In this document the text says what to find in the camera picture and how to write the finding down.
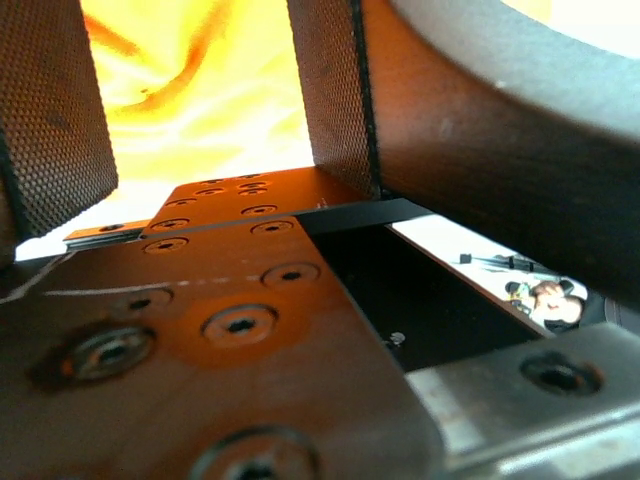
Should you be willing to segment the orange t shirt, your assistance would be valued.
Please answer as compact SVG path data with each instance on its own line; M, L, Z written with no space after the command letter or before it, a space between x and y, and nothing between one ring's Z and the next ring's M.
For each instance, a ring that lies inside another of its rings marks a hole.
M312 153L283 1L85 1L118 188L19 260L82 228L152 217L198 180L308 167Z

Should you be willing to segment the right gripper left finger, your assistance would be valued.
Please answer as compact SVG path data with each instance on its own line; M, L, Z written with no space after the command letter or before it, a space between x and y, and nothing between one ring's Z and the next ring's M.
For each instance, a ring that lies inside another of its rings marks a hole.
M117 185L80 3L2 2L2 264Z

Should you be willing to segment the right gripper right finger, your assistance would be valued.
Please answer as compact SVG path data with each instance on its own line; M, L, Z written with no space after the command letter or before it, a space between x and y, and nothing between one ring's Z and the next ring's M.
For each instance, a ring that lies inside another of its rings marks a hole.
M314 163L639 301L639 69L499 1L291 1Z

